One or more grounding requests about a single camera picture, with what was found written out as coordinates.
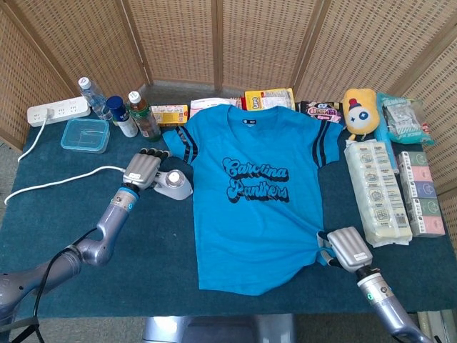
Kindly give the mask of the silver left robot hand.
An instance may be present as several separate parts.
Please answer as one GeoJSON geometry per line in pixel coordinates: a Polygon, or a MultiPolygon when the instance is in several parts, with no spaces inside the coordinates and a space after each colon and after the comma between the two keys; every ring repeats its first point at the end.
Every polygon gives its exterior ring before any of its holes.
{"type": "Polygon", "coordinates": [[[138,192],[149,188],[154,182],[161,163],[170,156],[171,153],[167,150],[142,148],[129,162],[123,174],[123,184],[138,192]]]}

